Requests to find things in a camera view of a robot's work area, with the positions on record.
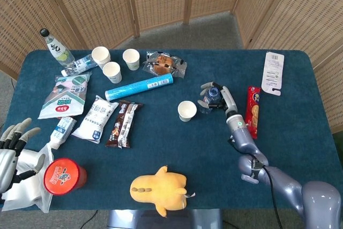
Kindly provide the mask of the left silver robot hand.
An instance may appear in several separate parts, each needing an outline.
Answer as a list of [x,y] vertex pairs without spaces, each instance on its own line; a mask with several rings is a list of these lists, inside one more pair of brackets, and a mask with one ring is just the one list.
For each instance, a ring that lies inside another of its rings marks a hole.
[[26,118],[22,122],[9,126],[1,135],[1,194],[11,189],[13,184],[37,175],[43,168],[45,154],[39,156],[34,168],[17,173],[17,163],[21,152],[29,139],[40,132],[39,127],[27,130],[31,122],[31,118]]

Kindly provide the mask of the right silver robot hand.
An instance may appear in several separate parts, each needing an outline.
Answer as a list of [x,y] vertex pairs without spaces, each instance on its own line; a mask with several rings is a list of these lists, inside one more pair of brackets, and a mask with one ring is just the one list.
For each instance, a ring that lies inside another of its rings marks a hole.
[[237,105],[227,87],[209,82],[200,88],[202,99],[198,100],[198,104],[201,113],[209,114],[213,109],[223,109],[226,115],[237,113]]

